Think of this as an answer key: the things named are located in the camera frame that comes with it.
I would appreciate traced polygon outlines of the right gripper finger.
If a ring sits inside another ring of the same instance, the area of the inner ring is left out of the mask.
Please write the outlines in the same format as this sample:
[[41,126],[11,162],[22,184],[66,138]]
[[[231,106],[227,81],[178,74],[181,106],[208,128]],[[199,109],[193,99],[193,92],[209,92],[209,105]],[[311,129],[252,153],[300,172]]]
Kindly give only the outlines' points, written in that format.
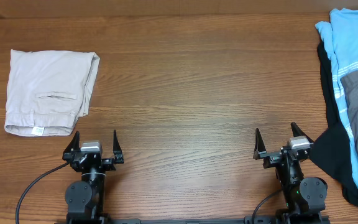
[[295,122],[291,122],[290,126],[294,137],[304,136],[310,143],[314,143],[314,141],[305,134]]
[[259,128],[255,129],[255,147],[254,147],[254,154],[263,154],[266,153],[265,144],[263,142],[261,133]]

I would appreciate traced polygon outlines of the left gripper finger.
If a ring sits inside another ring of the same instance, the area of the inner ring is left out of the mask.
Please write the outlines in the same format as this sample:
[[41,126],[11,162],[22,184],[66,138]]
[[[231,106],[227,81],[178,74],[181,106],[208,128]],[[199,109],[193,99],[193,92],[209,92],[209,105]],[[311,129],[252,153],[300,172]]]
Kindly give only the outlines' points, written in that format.
[[79,142],[80,142],[80,132],[77,131],[74,136],[73,139],[70,141],[70,143],[68,144],[68,146],[66,147],[66,149],[64,150],[64,153],[69,153],[71,151],[76,151],[78,150],[79,147]]
[[121,149],[121,147],[119,145],[119,141],[117,139],[116,130],[114,130],[114,134],[113,134],[113,154],[115,156],[122,155],[122,149]]

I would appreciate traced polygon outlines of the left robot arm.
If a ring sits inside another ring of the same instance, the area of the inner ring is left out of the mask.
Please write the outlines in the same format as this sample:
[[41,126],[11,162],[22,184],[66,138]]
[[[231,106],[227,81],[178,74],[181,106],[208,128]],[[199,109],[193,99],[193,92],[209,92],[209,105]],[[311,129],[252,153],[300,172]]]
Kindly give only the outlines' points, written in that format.
[[79,132],[64,150],[62,159],[81,174],[81,180],[70,184],[65,192],[67,223],[112,223],[110,215],[104,212],[104,186],[106,172],[115,170],[116,164],[124,163],[116,133],[113,134],[112,151],[112,157],[102,158],[101,143],[88,141],[80,144]]

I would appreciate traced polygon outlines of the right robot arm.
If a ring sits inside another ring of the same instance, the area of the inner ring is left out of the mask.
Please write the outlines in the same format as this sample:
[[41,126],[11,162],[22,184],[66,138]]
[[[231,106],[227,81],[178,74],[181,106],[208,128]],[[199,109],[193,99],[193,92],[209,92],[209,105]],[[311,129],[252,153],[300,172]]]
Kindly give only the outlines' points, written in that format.
[[[260,130],[255,130],[253,159],[262,159],[265,169],[275,169],[280,189],[264,198],[256,206],[250,218],[251,223],[323,224],[330,222],[328,216],[321,214],[326,208],[327,183],[319,177],[305,177],[301,170],[301,162],[309,158],[314,141],[294,122],[291,123],[291,130],[293,137],[275,152],[266,150]],[[258,216],[257,212],[260,207],[280,193],[284,196],[286,207],[277,210],[273,216]]]

